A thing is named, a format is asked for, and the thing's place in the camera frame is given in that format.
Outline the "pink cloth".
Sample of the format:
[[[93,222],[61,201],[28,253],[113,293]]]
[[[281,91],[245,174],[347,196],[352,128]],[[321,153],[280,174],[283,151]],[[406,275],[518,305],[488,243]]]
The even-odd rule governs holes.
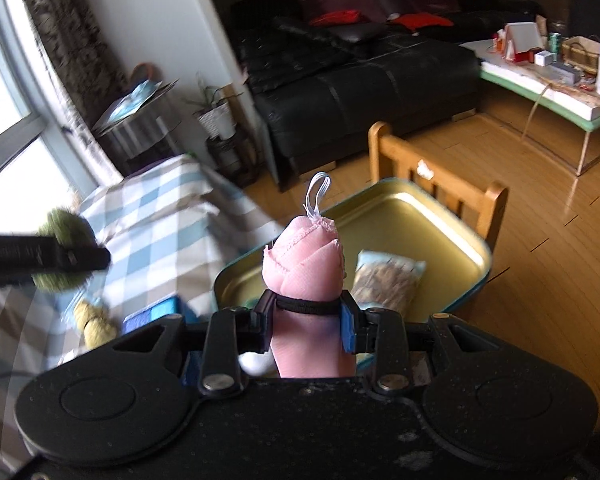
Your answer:
[[[304,214],[263,249],[262,278],[276,295],[271,348],[283,378],[355,373],[355,356],[343,349],[340,333],[343,250],[335,222],[320,211],[329,185],[328,174],[314,174]]]

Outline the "green yarn ball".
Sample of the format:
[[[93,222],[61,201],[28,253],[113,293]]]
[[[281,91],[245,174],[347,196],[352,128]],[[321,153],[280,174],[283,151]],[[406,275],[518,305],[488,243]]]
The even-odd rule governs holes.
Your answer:
[[[56,268],[33,275],[33,283],[43,292],[68,292],[82,287],[92,276],[83,270],[76,255],[77,249],[95,248],[97,240],[90,224],[78,214],[56,208],[47,215],[38,235],[53,237],[56,246],[52,255]]]

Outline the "yellow towel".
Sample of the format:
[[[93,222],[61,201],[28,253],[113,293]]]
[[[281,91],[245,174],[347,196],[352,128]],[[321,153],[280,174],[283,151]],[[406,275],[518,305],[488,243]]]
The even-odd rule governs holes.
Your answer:
[[[79,300],[73,308],[76,328],[82,334],[87,350],[94,350],[118,336],[117,326],[108,318],[107,310],[87,300]]]

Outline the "blue Tempo tissue pack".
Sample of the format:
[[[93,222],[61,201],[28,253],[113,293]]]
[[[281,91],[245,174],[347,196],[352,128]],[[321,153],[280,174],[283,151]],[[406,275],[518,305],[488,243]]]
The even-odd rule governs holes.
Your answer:
[[[197,324],[199,318],[196,313],[189,309],[185,301],[178,295],[172,295],[150,304],[146,308],[128,315],[123,319],[121,325],[122,335],[134,332],[139,328],[170,314],[181,315],[187,325]],[[200,353],[190,352],[187,357],[186,370],[182,383],[186,386],[196,385],[199,377]]]

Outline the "teal gold metal tin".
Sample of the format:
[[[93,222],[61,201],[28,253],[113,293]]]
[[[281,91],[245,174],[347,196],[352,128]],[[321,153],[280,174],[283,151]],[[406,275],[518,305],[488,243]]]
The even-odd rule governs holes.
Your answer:
[[[346,279],[351,289],[356,260],[362,250],[385,252],[425,261],[426,269],[406,311],[408,322],[423,323],[437,312],[452,312],[482,289],[492,266],[486,242],[449,209],[413,182],[385,179],[321,213],[335,221]],[[265,284],[261,269],[265,245],[273,238],[229,263],[213,284],[218,309],[254,307]],[[271,351],[239,357],[252,376],[277,375]]]

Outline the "checkered tablecloth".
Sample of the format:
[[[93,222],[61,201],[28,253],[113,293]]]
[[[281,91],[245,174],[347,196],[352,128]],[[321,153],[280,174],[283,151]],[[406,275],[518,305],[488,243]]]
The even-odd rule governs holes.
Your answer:
[[[88,296],[118,321],[173,294],[208,318],[215,309],[212,285],[224,266],[282,229],[240,188],[188,156],[99,188],[81,214],[111,254]],[[83,350],[69,314],[72,297],[33,285],[0,288],[0,469],[6,472],[30,457],[14,419],[27,375]]]

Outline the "dark plant stool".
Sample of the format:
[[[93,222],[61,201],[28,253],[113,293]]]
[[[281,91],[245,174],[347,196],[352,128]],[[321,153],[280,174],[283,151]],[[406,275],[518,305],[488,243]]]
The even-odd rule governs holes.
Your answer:
[[[248,133],[237,131],[228,139],[209,136],[206,148],[218,173],[234,185],[245,188],[259,179],[259,153]]]

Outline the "wooden chair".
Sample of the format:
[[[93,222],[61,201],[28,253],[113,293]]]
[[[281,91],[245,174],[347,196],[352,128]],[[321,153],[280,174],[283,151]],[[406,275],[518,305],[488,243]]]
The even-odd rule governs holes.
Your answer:
[[[475,232],[494,252],[508,202],[507,186],[498,181],[480,186],[445,169],[420,148],[395,136],[388,122],[375,122],[368,130],[367,140],[373,183],[389,178],[407,180],[459,219],[463,219],[464,212],[473,212],[477,215]]]

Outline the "round side table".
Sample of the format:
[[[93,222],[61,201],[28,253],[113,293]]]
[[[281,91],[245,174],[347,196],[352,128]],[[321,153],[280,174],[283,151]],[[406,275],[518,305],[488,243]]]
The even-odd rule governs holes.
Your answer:
[[[122,176],[185,152],[175,135],[182,118],[174,87],[175,82],[142,81],[94,125],[95,139]]]

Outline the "patterned curtain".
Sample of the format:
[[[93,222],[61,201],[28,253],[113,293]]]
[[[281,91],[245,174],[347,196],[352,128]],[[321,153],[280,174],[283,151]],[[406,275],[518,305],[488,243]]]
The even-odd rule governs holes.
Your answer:
[[[104,177],[122,179],[117,157],[96,139],[95,124],[128,82],[106,43],[88,0],[23,0],[38,44],[68,101],[69,128],[102,168]]]

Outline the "potted plant white pot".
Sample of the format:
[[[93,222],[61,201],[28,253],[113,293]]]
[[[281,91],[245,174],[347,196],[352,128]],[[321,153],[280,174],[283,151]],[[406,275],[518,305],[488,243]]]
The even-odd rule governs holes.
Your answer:
[[[224,90],[207,84],[201,74],[197,74],[197,88],[196,96],[186,96],[183,101],[194,108],[194,116],[211,140],[230,139],[236,132],[236,120]]]

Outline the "black leather sofa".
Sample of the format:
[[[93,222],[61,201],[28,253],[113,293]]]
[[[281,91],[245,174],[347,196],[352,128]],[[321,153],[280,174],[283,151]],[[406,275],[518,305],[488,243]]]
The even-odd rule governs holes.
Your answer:
[[[391,23],[418,12],[453,26]],[[474,110],[479,63],[463,44],[542,12],[532,0],[242,0],[223,23],[284,188],[364,151],[375,122],[409,134]]]

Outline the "green edged coffee table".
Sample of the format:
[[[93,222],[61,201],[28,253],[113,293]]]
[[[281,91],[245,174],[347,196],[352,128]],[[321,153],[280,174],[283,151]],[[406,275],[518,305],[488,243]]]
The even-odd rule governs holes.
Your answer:
[[[600,162],[600,94],[580,87],[580,70],[555,62],[535,22],[463,47],[478,58],[486,113],[577,177]]]

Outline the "red cushion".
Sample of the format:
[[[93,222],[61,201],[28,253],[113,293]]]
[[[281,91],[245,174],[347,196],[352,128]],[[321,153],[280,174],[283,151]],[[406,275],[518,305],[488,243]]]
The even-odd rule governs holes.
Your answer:
[[[427,12],[418,12],[411,14],[402,14],[391,21],[392,24],[400,25],[411,32],[418,32],[419,29],[427,27],[452,27],[453,22],[443,16],[430,14]]]

